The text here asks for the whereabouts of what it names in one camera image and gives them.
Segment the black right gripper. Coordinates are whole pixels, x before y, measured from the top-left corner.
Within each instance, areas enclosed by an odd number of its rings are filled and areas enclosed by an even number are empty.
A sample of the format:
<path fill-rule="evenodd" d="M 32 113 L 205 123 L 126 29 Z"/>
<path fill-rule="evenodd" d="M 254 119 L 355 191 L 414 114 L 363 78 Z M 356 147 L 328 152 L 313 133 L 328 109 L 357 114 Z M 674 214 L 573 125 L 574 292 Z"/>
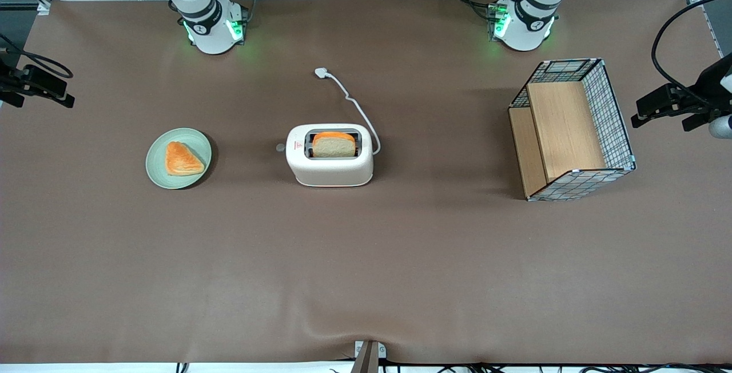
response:
<path fill-rule="evenodd" d="M 2 97 L 24 97 L 26 93 L 43 97 L 67 109 L 75 105 L 75 97 L 66 93 L 67 83 L 35 65 L 25 65 L 22 72 L 1 60 Z"/>

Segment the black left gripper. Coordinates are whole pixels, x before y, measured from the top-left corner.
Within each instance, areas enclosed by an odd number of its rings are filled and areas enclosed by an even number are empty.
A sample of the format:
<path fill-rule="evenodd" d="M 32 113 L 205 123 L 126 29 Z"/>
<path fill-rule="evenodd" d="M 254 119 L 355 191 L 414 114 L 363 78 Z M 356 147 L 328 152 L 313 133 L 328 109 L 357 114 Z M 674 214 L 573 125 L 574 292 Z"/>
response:
<path fill-rule="evenodd" d="M 730 65 L 729 53 L 708 66 L 693 86 L 688 87 L 690 93 L 685 98 L 682 89 L 670 83 L 644 95 L 636 101 L 637 114 L 631 118 L 632 127 L 640 128 L 657 118 L 680 116 L 686 113 L 684 108 L 704 115 L 729 115 L 731 93 L 723 81 L 730 78 Z"/>

